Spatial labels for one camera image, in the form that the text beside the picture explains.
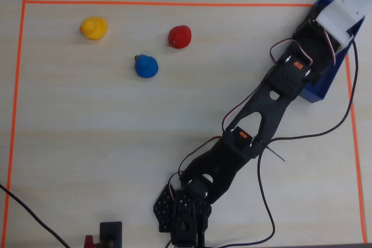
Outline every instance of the orange tape border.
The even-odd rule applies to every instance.
[[[187,3],[187,2],[145,2],[145,1],[43,1],[43,0],[22,0],[22,9],[20,17],[19,37],[18,37],[18,50],[17,50],[17,63],[16,63],[16,75],[15,75],[15,86],[13,96],[13,113],[12,113],[12,130],[10,136],[10,147],[9,147],[9,164],[8,164],[8,177],[6,182],[6,188],[10,190],[12,180],[12,166],[13,166],[13,154],[14,154],[14,142],[15,142],[15,131],[16,131],[16,119],[17,119],[17,100],[18,100],[18,88],[19,88],[19,72],[20,72],[20,61],[22,54],[22,39],[23,39],[23,27],[24,27],[24,14],[26,11],[27,3],[37,4],[101,4],[101,5],[143,5],[143,6],[194,6],[194,7],[312,7],[313,4],[306,3]],[[351,78],[349,68],[349,57],[345,59],[346,76],[348,82],[349,96],[351,94]],[[366,234],[366,222],[364,219],[364,203],[363,203],[363,189],[362,189],[362,176],[360,173],[360,161],[359,161],[359,149],[356,132],[356,121],[354,106],[351,106],[351,119],[353,128],[353,141],[355,150],[355,163],[356,163],[356,175],[357,175],[357,186],[359,195],[359,209],[360,209],[360,223],[362,227],[363,243],[367,243]],[[6,228],[8,224],[8,212],[9,212],[9,195],[5,196],[5,208],[3,218],[3,229],[1,248],[5,248],[6,239]]]

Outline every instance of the blue base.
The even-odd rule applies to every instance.
[[[314,6],[317,5],[328,5],[333,0],[317,0],[314,4]],[[351,33],[356,36],[356,34],[359,31],[360,26],[363,23],[363,19],[361,19],[355,26],[351,28]],[[338,54],[336,54],[336,65],[333,66],[331,63],[325,73],[322,75],[322,77],[318,80],[318,82],[312,86],[311,84],[307,84],[305,88],[302,90],[299,96],[304,98],[305,100],[308,100],[310,103],[315,103],[320,100],[323,100],[331,87],[331,84],[333,82],[333,79],[335,78],[338,69],[340,68],[342,62],[345,59],[346,54],[349,51],[349,48],[351,46],[351,43],[342,51],[340,51]]]

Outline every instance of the wire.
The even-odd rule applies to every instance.
[[[235,107],[233,107],[225,116],[224,118],[222,119],[222,131],[225,132],[225,122],[226,120],[228,119],[228,117],[234,112],[236,111],[241,105],[243,105],[243,103],[245,101],[247,101],[256,91],[257,89],[260,87],[260,85],[262,84],[262,82],[255,88],[255,90],[253,90],[242,102],[240,102],[239,104],[237,104]]]
[[[172,243],[172,240],[168,241],[167,245],[165,246],[165,248],[168,248],[169,245]]]
[[[50,232],[55,238],[57,238],[57,240],[62,244],[64,245],[64,247],[66,248],[71,248],[55,231],[53,231],[52,229],[50,229],[50,227],[48,227],[47,225],[44,224],[43,221],[41,221],[39,219],[39,217],[36,216],[35,213],[33,213],[33,211],[25,205],[25,203],[23,201],[21,201],[20,199],[18,199],[18,197],[16,197],[11,191],[7,190],[3,185],[0,184],[0,188],[5,191],[10,197],[13,198],[13,200],[15,200],[16,202],[18,202],[24,209],[26,209],[26,211],[28,213],[30,213],[30,215],[32,217],[34,217],[34,219],[44,228],[46,229],[48,232]]]
[[[312,65],[314,60],[312,59],[312,57],[310,55],[307,54],[307,52],[305,52],[305,50],[301,47],[300,43],[297,42],[296,40],[292,39],[292,38],[287,38],[287,39],[284,39],[284,40],[281,40],[279,42],[277,42],[276,44],[274,44],[271,48],[270,48],[270,57],[272,59],[272,61],[276,64],[277,61],[275,60],[273,54],[272,54],[272,50],[273,48],[281,45],[282,43],[285,43],[285,42],[288,42],[288,41],[292,41],[294,43],[296,43],[298,45],[298,47],[300,48],[300,50],[302,51],[302,53],[310,60],[310,64],[309,65]]]
[[[336,54],[335,54],[335,51],[333,50],[333,46],[332,46],[330,37],[328,36],[328,32],[325,29],[324,29],[324,34],[325,34],[325,38],[327,39],[327,42],[328,42],[328,44],[331,48],[332,58],[333,58],[333,66],[335,66],[336,65]]]
[[[325,134],[328,134],[328,133],[332,132],[333,130],[336,130],[338,127],[341,126],[342,123],[344,123],[344,121],[348,117],[351,105],[353,103],[353,98],[354,98],[354,93],[355,93],[355,86],[356,86],[356,81],[357,81],[357,78],[358,78],[359,61],[358,61],[358,51],[357,51],[357,48],[356,48],[355,40],[352,40],[352,44],[353,44],[354,54],[355,54],[355,75],[354,75],[354,82],[353,82],[353,87],[352,87],[351,94],[350,94],[350,100],[349,100],[348,108],[346,110],[346,113],[345,113],[344,117],[341,119],[341,121],[337,125],[333,126],[331,129],[326,130],[322,133],[303,135],[303,136],[289,136],[289,137],[274,138],[269,143],[276,142],[276,141],[288,141],[288,140],[292,140],[292,139],[305,139],[305,138],[314,138],[316,136],[323,136]]]
[[[181,164],[180,164],[179,167],[178,167],[178,176],[180,176],[180,173],[181,173],[181,171],[180,171],[180,169],[181,169],[181,165],[183,164],[183,162],[185,162],[185,160],[186,160],[187,158],[189,158],[191,155],[193,155],[196,151],[198,151],[200,148],[202,148],[203,146],[205,146],[207,143],[211,142],[211,141],[214,140],[214,139],[219,139],[219,138],[221,138],[221,136],[213,136],[213,137],[211,137],[208,141],[206,141],[206,142],[203,143],[201,146],[199,146],[197,149],[195,149],[193,152],[187,154],[186,157],[182,160]]]
[[[257,178],[258,178],[258,184],[260,186],[260,191],[261,191],[261,196],[262,196],[262,200],[263,200],[263,203],[265,205],[265,208],[266,208],[266,211],[269,215],[269,218],[270,218],[270,221],[271,221],[271,225],[273,226],[273,231],[271,232],[271,234],[263,239],[263,240],[260,240],[260,241],[256,241],[256,242],[249,242],[249,243],[234,243],[234,244],[227,244],[227,245],[224,245],[224,246],[220,246],[218,248],[226,248],[226,247],[235,247],[235,246],[251,246],[251,245],[257,245],[257,244],[261,244],[261,243],[264,243],[268,240],[270,240],[274,234],[275,234],[275,223],[274,223],[274,219],[273,219],[273,216],[271,215],[271,212],[270,212],[270,209],[269,209],[269,206],[267,205],[267,202],[266,202],[266,198],[265,198],[265,193],[263,191],[263,187],[262,187],[262,181],[261,181],[261,158],[262,158],[262,153],[259,155],[258,157],[258,162],[257,162]]]
[[[168,179],[168,190],[169,190],[170,197],[172,198],[172,201],[174,201],[174,196],[173,196],[172,190],[170,189],[170,180],[171,180],[172,177],[174,177],[176,174],[180,175],[181,172],[183,172],[183,171],[177,171],[177,172],[175,172],[175,173],[172,174],[172,175],[170,176],[170,178]]]

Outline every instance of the black bracket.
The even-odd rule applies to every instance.
[[[153,207],[159,232],[170,232],[172,244],[177,247],[205,248],[204,233],[212,207],[187,191],[170,189],[174,201],[166,185]]]

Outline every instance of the black cable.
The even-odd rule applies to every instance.
[[[2,186],[0,184],[0,188],[2,190],[4,190],[9,196],[11,196],[16,202],[18,202],[24,209],[27,210],[28,213],[30,213],[30,215],[32,217],[34,217],[34,219],[44,228],[46,229],[48,232],[50,232],[55,238],[57,238],[58,241],[60,241],[60,243],[62,243],[62,245],[64,245],[64,247],[66,248],[71,248],[55,231],[53,231],[52,229],[50,229],[50,227],[48,227],[47,225],[44,224],[43,221],[41,221],[39,219],[39,217],[36,216],[35,213],[33,213],[33,211],[24,204],[23,201],[21,201],[20,199],[18,199],[11,191],[7,190],[4,186]]]
[[[168,248],[169,245],[172,243],[172,240],[168,241],[167,245],[165,246],[165,248]]]
[[[356,80],[358,78],[358,64],[359,64],[359,62],[358,62],[358,51],[357,51],[356,44],[355,44],[354,40],[352,40],[352,44],[353,44],[354,54],[355,54],[355,75],[354,75],[354,82],[353,82],[353,87],[352,87],[352,90],[351,90],[351,95],[350,95],[350,101],[349,101],[349,104],[348,104],[348,108],[346,110],[346,113],[345,113],[344,117],[341,119],[341,121],[336,126],[333,126],[331,129],[326,130],[322,133],[310,134],[310,135],[304,135],[304,136],[289,136],[289,137],[274,138],[269,143],[272,143],[272,142],[275,142],[275,141],[288,141],[288,140],[291,140],[291,139],[305,139],[305,138],[314,138],[316,136],[323,136],[327,133],[332,132],[333,130],[336,130],[338,127],[341,126],[342,123],[344,123],[344,121],[346,120],[346,118],[349,115],[350,108],[351,108],[351,105],[353,103]]]
[[[269,206],[267,205],[267,202],[266,202],[266,198],[265,198],[265,193],[263,191],[263,187],[262,187],[262,181],[261,181],[261,172],[260,172],[260,169],[261,169],[261,158],[262,158],[262,153],[260,154],[260,156],[258,157],[258,163],[257,163],[257,178],[258,178],[258,184],[260,185],[260,191],[261,191],[261,196],[262,196],[262,200],[263,200],[263,203],[265,205],[265,208],[266,208],[266,211],[269,215],[269,218],[270,218],[270,221],[271,221],[271,225],[273,226],[273,231],[271,232],[271,235],[269,235],[267,238],[263,239],[263,240],[260,240],[260,241],[256,241],[256,242],[249,242],[249,243],[235,243],[235,244],[227,244],[227,245],[224,245],[224,246],[220,246],[218,248],[226,248],[226,247],[235,247],[235,246],[251,246],[251,245],[257,245],[257,244],[261,244],[261,243],[264,243],[266,241],[268,241],[269,239],[271,239],[274,234],[275,234],[275,223],[274,223],[274,219],[273,219],[273,216],[271,215],[271,212],[270,212],[270,209],[269,209]]]

